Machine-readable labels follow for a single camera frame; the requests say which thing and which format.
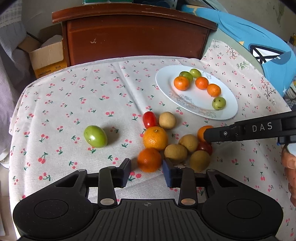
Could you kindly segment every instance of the wooden headboard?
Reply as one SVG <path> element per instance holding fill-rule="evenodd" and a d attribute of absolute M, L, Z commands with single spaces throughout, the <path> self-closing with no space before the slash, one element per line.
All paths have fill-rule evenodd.
<path fill-rule="evenodd" d="M 52 13 L 62 22 L 68 66 L 100 59 L 162 55 L 201 59 L 217 24 L 173 9 L 100 3 Z"/>

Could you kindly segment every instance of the human hand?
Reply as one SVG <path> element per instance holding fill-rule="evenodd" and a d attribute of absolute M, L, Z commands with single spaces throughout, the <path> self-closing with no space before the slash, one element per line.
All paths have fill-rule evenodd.
<path fill-rule="evenodd" d="M 296 207 L 296 156 L 288 152 L 284 146 L 281 152 L 281 162 L 285 167 L 285 175 L 288 179 L 288 189 L 291 193 L 291 203 Z"/>

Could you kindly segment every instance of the plate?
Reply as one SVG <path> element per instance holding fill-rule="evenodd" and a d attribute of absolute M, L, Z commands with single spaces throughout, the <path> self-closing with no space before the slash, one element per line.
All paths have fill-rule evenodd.
<path fill-rule="evenodd" d="M 231 90 L 215 76 L 198 69 L 203 77 L 209 80 L 209 84 L 216 84 L 221 88 L 221 97 L 226 100 L 223 110 L 215 110 L 212 107 L 214 97 L 211 97 L 207 90 L 200 90 L 195 86 L 193 79 L 190 87 L 180 91 L 174 86 L 174 79 L 182 71 L 190 71 L 192 67 L 184 65 L 170 65 L 160 69 L 155 76 L 159 89 L 172 102 L 178 106 L 205 118 L 214 120 L 227 120 L 234 117 L 238 110 L 237 100 Z"/>

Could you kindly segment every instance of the black robotic gripper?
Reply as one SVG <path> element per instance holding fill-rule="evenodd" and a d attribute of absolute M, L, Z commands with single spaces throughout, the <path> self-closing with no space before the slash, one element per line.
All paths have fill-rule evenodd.
<path fill-rule="evenodd" d="M 99 173 L 77 170 L 21 200 L 13 211 L 19 240 L 275 241 L 283 219 L 281 206 L 269 196 L 208 169 L 194 173 L 163 160 L 169 188 L 180 188 L 174 199 L 122 199 L 114 188 L 125 187 L 130 159 Z M 196 187 L 207 200 L 198 203 Z M 98 187 L 98 203 L 87 197 Z"/>

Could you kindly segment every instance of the cherry pattern tablecloth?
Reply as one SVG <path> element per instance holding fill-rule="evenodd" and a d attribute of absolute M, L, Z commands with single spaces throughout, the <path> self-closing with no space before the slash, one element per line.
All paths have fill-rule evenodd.
<path fill-rule="evenodd" d="M 159 69 L 169 65 L 202 69 L 219 78 L 233 92 L 238 113 L 230 120 L 200 117 L 170 101 L 155 83 Z M 226 126 L 247 118 L 290 111 L 274 87 L 227 44 L 213 40 L 203 59 L 140 56 L 96 61 L 72 66 L 45 76 L 28 86 L 20 97 L 10 133 L 9 190 L 11 210 L 26 196 L 68 175 L 76 169 L 98 172 L 119 166 L 125 158 L 133 161 L 133 171 L 124 189 L 116 189 L 118 199 L 178 199 L 179 189 L 166 187 L 161 169 L 143 173 L 136 157 L 144 148 L 142 116 L 175 114 L 177 126 L 168 131 L 169 143 L 178 143 L 185 134 L 196 134 L 204 125 Z M 98 125 L 107 133 L 105 148 L 91 147 L 83 137 L 88 125 Z M 281 147 L 276 139 L 213 143 L 209 168 L 215 168 L 279 202 L 284 220 L 277 234 L 280 240 L 294 240 L 295 208 L 281 165 Z M 200 201 L 204 189 L 197 188 Z M 97 202 L 97 189 L 89 199 Z"/>

